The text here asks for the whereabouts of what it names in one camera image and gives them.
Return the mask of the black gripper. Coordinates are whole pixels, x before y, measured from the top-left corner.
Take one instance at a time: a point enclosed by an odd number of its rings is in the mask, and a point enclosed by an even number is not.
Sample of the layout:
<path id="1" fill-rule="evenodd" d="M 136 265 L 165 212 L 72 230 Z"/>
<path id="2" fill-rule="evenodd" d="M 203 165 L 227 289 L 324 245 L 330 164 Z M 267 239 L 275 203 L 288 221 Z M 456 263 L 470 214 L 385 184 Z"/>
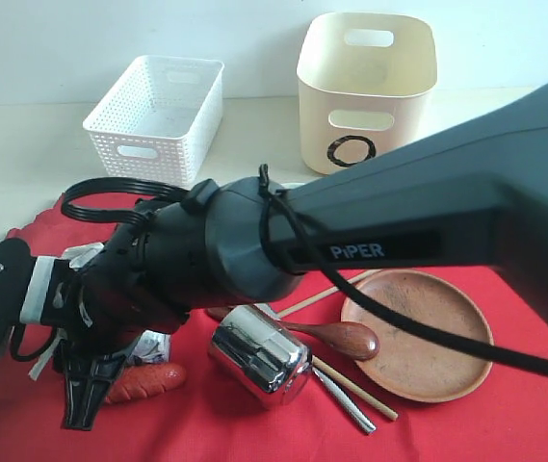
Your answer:
<path id="1" fill-rule="evenodd" d="M 109 240 L 37 258 L 37 322 L 58 329 L 43 356 L 64 376 L 66 429 L 92 429 L 144 332 L 170 335 L 189 318 L 151 276 L 147 245 Z"/>

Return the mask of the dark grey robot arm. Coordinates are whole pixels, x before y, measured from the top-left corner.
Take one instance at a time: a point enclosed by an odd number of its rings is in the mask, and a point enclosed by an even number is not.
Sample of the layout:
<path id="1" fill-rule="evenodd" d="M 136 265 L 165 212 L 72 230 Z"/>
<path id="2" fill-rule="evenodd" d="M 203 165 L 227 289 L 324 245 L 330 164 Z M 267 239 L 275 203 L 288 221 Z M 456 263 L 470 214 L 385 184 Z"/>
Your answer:
<path id="1" fill-rule="evenodd" d="M 62 286 L 65 426 L 88 430 L 129 348 L 194 308 L 275 301 L 321 272 L 389 324 L 443 347 L 548 377 L 548 360 L 466 340 L 361 294 L 343 269 L 486 266 L 548 324 L 548 84 L 387 154 L 286 190 L 258 174 L 190 190 L 95 178 L 62 213 L 112 223 Z"/>

